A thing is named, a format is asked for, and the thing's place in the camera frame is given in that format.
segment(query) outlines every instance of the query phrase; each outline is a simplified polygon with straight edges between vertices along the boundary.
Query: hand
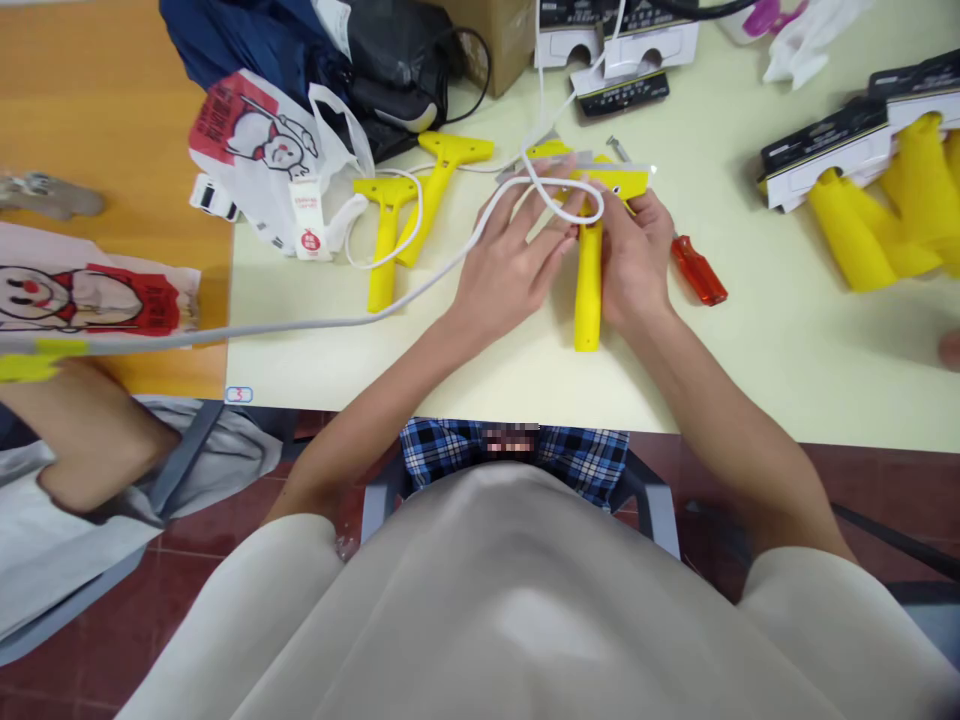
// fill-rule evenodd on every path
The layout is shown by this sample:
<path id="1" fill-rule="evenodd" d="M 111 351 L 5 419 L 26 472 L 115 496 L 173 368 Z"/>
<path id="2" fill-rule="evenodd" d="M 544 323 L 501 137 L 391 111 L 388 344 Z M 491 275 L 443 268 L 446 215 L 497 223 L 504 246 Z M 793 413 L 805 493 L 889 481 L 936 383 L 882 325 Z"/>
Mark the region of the hand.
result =
<path id="1" fill-rule="evenodd" d="M 603 315 L 617 330 L 669 310 L 673 218 L 653 190 L 623 202 L 603 188 Z"/>
<path id="2" fill-rule="evenodd" d="M 554 171 L 553 177 L 567 177 L 572 165 L 572 161 L 565 163 Z M 538 174 L 547 176 L 549 162 L 534 167 Z M 577 226 L 556 215 L 527 243 L 527 235 L 546 209 L 540 194 L 533 190 L 514 215 L 514 206 L 528 187 L 511 187 L 494 207 L 483 235 L 464 260 L 457 295 L 443 318 L 450 331 L 463 337 L 474 354 L 543 305 L 563 256 L 576 244 Z M 559 190 L 557 186 L 547 187 L 551 197 Z M 572 191 L 563 209 L 576 215 L 585 194 L 582 190 Z M 478 221 L 492 199 L 480 209 Z"/>

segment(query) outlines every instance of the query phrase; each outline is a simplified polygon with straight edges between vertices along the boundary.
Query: metal screw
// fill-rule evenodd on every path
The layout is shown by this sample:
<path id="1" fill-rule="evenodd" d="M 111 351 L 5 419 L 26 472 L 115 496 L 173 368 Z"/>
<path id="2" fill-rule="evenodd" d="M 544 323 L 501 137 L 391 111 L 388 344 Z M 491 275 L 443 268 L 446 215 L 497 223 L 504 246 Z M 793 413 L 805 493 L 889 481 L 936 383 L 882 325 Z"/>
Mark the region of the metal screw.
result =
<path id="1" fill-rule="evenodd" d="M 613 135 L 607 138 L 607 145 L 612 147 L 614 152 L 617 153 L 617 157 L 620 158 L 620 162 L 630 162 L 630 156 L 627 155 L 627 151 L 623 149 L 623 145 L 621 145 L 620 141 L 617 140 Z"/>

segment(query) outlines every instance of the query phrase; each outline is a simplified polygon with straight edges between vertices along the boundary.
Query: white cable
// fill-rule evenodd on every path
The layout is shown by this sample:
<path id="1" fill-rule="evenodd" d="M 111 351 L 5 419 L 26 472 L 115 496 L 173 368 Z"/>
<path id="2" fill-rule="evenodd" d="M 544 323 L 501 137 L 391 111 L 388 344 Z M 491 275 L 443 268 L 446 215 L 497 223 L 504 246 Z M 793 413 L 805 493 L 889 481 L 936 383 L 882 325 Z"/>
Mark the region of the white cable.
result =
<path id="1" fill-rule="evenodd" d="M 617 39 L 617 36 L 620 33 L 620 25 L 623 22 L 623 14 L 626 8 L 626 4 L 627 4 L 626 0 L 620 0 L 620 9 L 617 12 L 617 23 L 613 30 L 613 37 L 611 38 L 611 42 L 615 41 Z M 540 36 L 539 0 L 536 0 L 536 5 L 537 5 L 536 37 L 539 39 L 539 36 Z M 605 56 L 606 56 L 606 48 L 604 48 L 603 52 L 600 53 L 600 57 L 597 58 L 597 61 L 590 68 L 591 72 L 595 70 L 600 65 L 601 62 L 603 62 L 603 59 Z M 451 258 L 450 261 L 447 262 L 447 264 L 443 268 L 441 268 L 438 273 L 436 273 L 432 278 L 427 280 L 423 285 L 418 287 L 413 292 L 403 296 L 402 298 L 397 300 L 395 303 L 393 303 L 389 307 L 384 308 L 380 312 L 374 313 L 372 315 L 364 315 L 362 317 L 355 317 L 355 318 L 342 318 L 342 319 L 333 319 L 333 320 L 303 320 L 303 321 L 292 322 L 292 323 L 246 325 L 246 326 L 240 326 L 240 327 L 228 326 L 228 327 L 216 328 L 214 330 L 199 330 L 197 332 L 184 333 L 182 335 L 171 335 L 168 337 L 154 337 L 154 338 L 137 338 L 132 340 L 126 340 L 126 339 L 87 340 L 85 339 L 83 342 L 85 343 L 85 346 L 86 346 L 85 347 L 86 353 L 89 355 L 124 355 L 128 353 L 136 353 L 136 352 L 151 352 L 151 351 L 157 351 L 157 350 L 167 350 L 170 348 L 184 347 L 187 345 L 194 345 L 194 344 L 214 343 L 214 342 L 220 342 L 227 338 L 238 338 L 238 337 L 245 337 L 249 335 L 263 335 L 267 333 L 289 332 L 289 331 L 295 331 L 295 330 L 313 330 L 313 329 L 319 329 L 319 328 L 355 327 L 358 325 L 369 325 L 379 320 L 383 320 L 384 318 L 392 315 L 397 310 L 400 310 L 401 308 L 405 307 L 406 305 L 410 304 L 415 299 L 420 297 L 420 295 L 422 295 L 431 287 L 433 287 L 433 285 L 439 282 L 439 280 L 444 275 L 446 275 L 454 267 L 456 267 L 457 264 L 461 260 L 463 260 L 464 257 L 466 257 L 467 253 L 470 252 L 473 246 L 476 245 L 477 240 L 480 238 L 480 236 L 483 234 L 483 231 L 486 229 L 487 222 L 490 220 L 491 213 L 493 213 L 493 210 L 494 208 L 496 208 L 497 203 L 500 202 L 500 199 L 503 197 L 503 194 L 509 188 L 521 183 L 532 184 L 536 188 L 537 192 L 540 193 L 540 197 L 543 198 L 547 208 L 552 213 L 562 217 L 567 222 L 575 225 L 588 225 L 588 224 L 597 222 L 603 216 L 603 195 L 596 188 L 594 188 L 591 185 L 588 185 L 585 182 L 580 182 L 578 180 L 571 180 L 569 178 L 549 178 L 549 177 L 541 178 L 539 175 L 537 175 L 536 169 L 533 167 L 533 163 L 530 162 L 530 158 L 527 155 L 527 151 L 530 149 L 531 144 L 534 142 L 534 138 L 542 135 L 544 132 L 543 130 L 544 123 L 542 122 L 542 119 L 544 114 L 543 107 L 545 103 L 545 97 L 544 97 L 544 90 L 543 90 L 542 63 L 540 64 L 540 67 L 538 67 L 538 73 L 540 75 L 541 122 L 539 123 L 538 127 L 534 129 L 533 132 L 529 133 L 524 138 L 520 146 L 520 154 L 519 154 L 519 159 L 523 161 L 523 164 L 526 167 L 527 172 L 529 173 L 529 177 L 527 176 L 513 177 L 513 178 L 510 178 L 509 180 L 506 180 L 502 185 L 500 185 L 500 187 L 497 188 L 496 192 L 493 194 L 493 198 L 491 199 L 491 201 L 487 204 L 487 207 L 484 210 L 483 215 L 480 216 L 480 219 L 478 220 L 477 225 L 473 230 L 473 234 L 470 236 L 470 239 L 467 240 L 466 244 L 463 246 L 460 252 L 458 252 L 453 258 Z M 564 103 L 551 116 L 550 122 L 549 122 L 550 127 L 552 127 L 554 123 L 556 123 L 557 118 L 559 118 L 560 114 L 567 108 L 568 105 L 570 105 L 570 103 L 574 101 L 575 98 L 576 98 L 576 91 L 572 92 L 570 96 L 567 97 L 567 99 L 564 101 Z M 502 170 L 511 166 L 514 162 L 516 162 L 516 160 L 517 158 L 514 158 L 509 163 L 498 168 L 483 167 L 483 166 L 470 167 L 467 165 L 461 165 L 459 169 L 467 170 L 469 172 L 484 172 L 484 173 L 501 172 Z M 407 171 L 400 171 L 400 170 L 393 170 L 393 169 L 389 171 L 384 170 L 384 172 L 394 172 L 403 177 L 409 177 L 417 184 L 417 193 L 421 201 L 420 203 L 418 203 L 418 205 L 420 206 L 421 209 L 418 211 L 420 214 L 418 215 L 417 228 L 409 238 L 408 242 L 404 243 L 402 247 L 395 249 L 394 252 L 391 253 L 388 257 L 368 267 L 370 268 L 378 267 L 379 265 L 385 262 L 388 262 L 389 260 L 396 257 L 397 254 L 402 252 L 403 249 L 407 245 L 409 245 L 410 241 L 412 241 L 412 239 L 416 236 L 416 233 L 419 232 L 419 225 L 420 225 L 420 221 L 422 220 L 423 189 L 420 185 L 420 181 L 417 180 L 417 178 L 413 177 L 413 173 L 419 172 L 421 170 L 429 169 L 432 167 L 433 165 L 423 165 L 423 166 L 411 168 L 410 170 L 407 170 Z M 587 194 L 592 195 L 594 198 L 596 198 L 597 213 L 591 217 L 581 217 L 578 215 L 571 215 L 570 213 L 563 210 L 557 203 L 554 202 L 553 198 L 551 198 L 550 195 L 547 193 L 546 187 L 544 187 L 546 185 L 555 185 L 555 186 L 567 187 L 567 188 L 579 188 L 585 191 Z M 347 246 L 348 260 L 350 260 L 351 265 L 356 266 L 352 261 L 352 259 L 350 258 L 349 239 L 346 242 L 346 246 Z M 39 348 L 36 343 L 37 341 L 31 337 L 0 338 L 0 351 L 7 352 L 7 353 L 38 354 Z"/>
<path id="2" fill-rule="evenodd" d="M 540 40 L 540 3 L 539 1 L 536 3 L 536 6 L 537 6 L 537 10 L 536 10 L 535 37 L 537 39 L 537 42 L 539 42 Z M 613 27 L 613 37 L 610 38 L 610 42 L 616 42 L 617 37 L 620 35 L 620 25 L 623 22 L 623 13 L 626 7 L 627 7 L 627 0 L 620 0 L 620 9 L 617 11 L 617 22 Z M 604 44 L 604 48 L 603 48 L 603 51 L 600 53 L 600 56 L 597 58 L 596 62 L 590 67 L 591 74 L 593 73 L 594 70 L 596 70 L 600 66 L 600 63 L 603 62 L 603 59 L 606 56 L 607 56 L 607 47 L 606 47 L 606 44 Z M 603 217 L 603 197 L 600 195 L 600 193 L 598 193 L 596 190 L 590 193 L 591 195 L 597 198 L 597 212 L 595 215 L 592 215 L 591 217 L 580 217 L 576 215 L 571 215 L 566 210 L 562 209 L 557 203 L 555 203 L 553 201 L 553 198 L 551 198 L 550 195 L 547 194 L 547 190 L 543 186 L 543 182 L 541 181 L 540 176 L 537 175 L 537 171 L 534 169 L 533 163 L 530 161 L 530 156 L 527 154 L 527 151 L 530 149 L 530 144 L 533 142 L 533 138 L 536 138 L 537 136 L 541 135 L 544 129 L 543 122 L 542 122 L 543 107 L 544 107 L 542 60 L 543 59 L 541 58 L 541 62 L 537 64 L 538 65 L 537 73 L 540 76 L 541 124 L 536 128 L 534 128 L 533 132 L 529 133 L 524 138 L 523 143 L 520 145 L 520 159 L 523 161 L 523 165 L 527 169 L 527 174 L 530 176 L 530 180 L 531 182 L 533 182 L 533 186 L 537 189 L 537 192 L 540 193 L 540 197 L 543 198 L 543 201 L 547 204 L 547 209 L 550 210 L 550 212 L 552 212 L 554 215 L 559 215 L 569 223 L 573 223 L 576 225 L 589 225 L 597 222 L 598 220 L 600 220 L 600 218 Z M 572 103 L 576 97 L 577 97 L 577 91 L 574 90 L 572 93 L 570 93 L 570 95 L 564 101 L 563 105 L 561 105 L 557 109 L 557 111 L 553 114 L 553 116 L 550 118 L 550 123 L 549 123 L 550 127 L 553 127 L 554 123 L 556 123 L 557 121 L 557 118 L 560 117 L 560 114 L 564 110 L 566 110 L 567 106 L 570 103 Z"/>
<path id="3" fill-rule="evenodd" d="M 579 180 L 570 180 L 569 178 L 541 178 L 540 182 L 545 185 L 579 188 L 586 192 L 596 192 L 596 190 L 587 183 L 580 182 Z M 463 248 L 461 248 L 461 250 L 454 257 L 452 257 L 436 275 L 427 280 L 423 285 L 418 287 L 413 292 L 404 295 L 389 307 L 384 308 L 380 312 L 373 315 L 363 315 L 361 317 L 332 320 L 301 320 L 290 323 L 222 327 L 214 330 L 198 330 L 197 332 L 185 333 L 183 335 L 171 335 L 169 337 L 158 338 L 138 338 L 136 340 L 95 340 L 85 338 L 84 342 L 87 346 L 87 354 L 124 355 L 134 352 L 167 350 L 175 347 L 183 347 L 185 345 L 214 343 L 220 342 L 227 338 L 238 338 L 248 335 L 265 335 L 267 333 L 290 332 L 293 330 L 315 330 L 319 328 L 356 327 L 358 325 L 369 325 L 379 320 L 383 320 L 384 318 L 395 313 L 397 310 L 409 305 L 415 299 L 420 297 L 420 295 L 433 287 L 433 285 L 435 285 L 440 278 L 455 268 L 460 261 L 466 257 L 467 253 L 470 252 L 473 246 L 477 244 L 477 241 L 480 239 L 484 228 L 486 228 L 487 222 L 490 220 L 491 213 L 493 213 L 497 203 L 500 201 L 500 198 L 503 197 L 503 194 L 514 185 L 530 183 L 531 179 L 525 176 L 510 178 L 509 180 L 505 181 L 493 194 L 493 199 L 483 211 L 483 215 L 480 216 L 477 226 L 474 228 L 473 234 L 470 236 L 470 239 L 467 240 Z M 35 342 L 36 341 L 32 338 L 0 338 L 0 347 L 2 347 L 5 352 L 36 353 L 37 348 L 35 346 Z"/>
<path id="4" fill-rule="evenodd" d="M 347 262 L 350 263 L 357 270 L 373 270 L 378 268 L 381 265 L 386 265 L 388 262 L 393 260 L 397 255 L 402 253 L 410 243 L 413 242 L 413 239 L 417 236 L 417 233 L 420 232 L 420 224 L 423 222 L 423 184 L 413 176 L 412 173 L 407 172 L 406 170 L 397 170 L 395 168 L 382 168 L 377 170 L 378 173 L 392 173 L 399 177 L 405 177 L 410 180 L 413 180 L 413 184 L 417 186 L 417 224 L 413 228 L 413 232 L 410 234 L 410 237 L 402 245 L 398 245 L 393 249 L 393 252 L 387 255 L 385 258 L 382 258 L 376 262 L 370 263 L 369 265 L 361 265 L 353 259 L 353 256 L 350 254 L 350 237 L 353 233 L 347 235 L 347 239 L 343 243 L 343 249 L 347 253 Z"/>

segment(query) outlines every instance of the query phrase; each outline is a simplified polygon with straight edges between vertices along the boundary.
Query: black packaging card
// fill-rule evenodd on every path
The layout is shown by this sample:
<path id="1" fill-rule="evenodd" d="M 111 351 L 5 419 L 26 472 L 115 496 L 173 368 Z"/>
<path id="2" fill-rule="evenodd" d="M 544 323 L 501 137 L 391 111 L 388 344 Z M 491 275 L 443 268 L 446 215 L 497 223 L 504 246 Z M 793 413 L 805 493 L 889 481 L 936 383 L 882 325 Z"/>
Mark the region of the black packaging card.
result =
<path id="1" fill-rule="evenodd" d="M 905 100 L 923 95 L 960 92 L 960 50 L 870 76 L 867 95 L 881 100 Z"/>
<path id="2" fill-rule="evenodd" d="M 635 105 L 661 100 L 670 94 L 664 71 L 644 75 L 577 98 L 585 117 L 598 118 Z"/>
<path id="3" fill-rule="evenodd" d="M 601 0 L 539 1 L 541 30 L 593 29 L 603 19 Z"/>
<path id="4" fill-rule="evenodd" d="M 679 0 L 681 5 L 691 8 L 700 6 L 699 0 Z M 603 9 L 603 37 L 607 40 L 613 37 L 613 28 L 617 24 L 617 12 L 620 9 L 619 0 L 600 0 Z M 678 17 L 666 10 L 653 7 L 647 0 L 627 0 L 623 11 L 623 22 L 620 24 L 620 36 L 636 35 L 650 30 L 693 22 Z"/>
<path id="5" fill-rule="evenodd" d="M 842 110 L 761 150 L 764 176 L 770 177 L 802 165 L 886 125 L 885 101 L 854 98 Z"/>

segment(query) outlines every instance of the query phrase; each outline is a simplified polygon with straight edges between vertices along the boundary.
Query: blue plaid fabric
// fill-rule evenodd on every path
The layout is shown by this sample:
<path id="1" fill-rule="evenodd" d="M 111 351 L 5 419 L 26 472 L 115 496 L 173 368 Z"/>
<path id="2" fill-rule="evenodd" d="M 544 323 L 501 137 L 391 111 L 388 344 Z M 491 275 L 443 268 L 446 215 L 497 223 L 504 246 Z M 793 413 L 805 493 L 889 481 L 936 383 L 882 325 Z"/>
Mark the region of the blue plaid fabric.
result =
<path id="1" fill-rule="evenodd" d="M 495 449 L 504 426 L 472 420 L 412 418 L 400 432 L 403 459 L 416 489 L 457 470 L 494 460 L 516 460 L 546 470 L 585 500 L 609 512 L 627 456 L 630 434 L 616 430 L 527 426 L 508 430 L 526 451 Z"/>

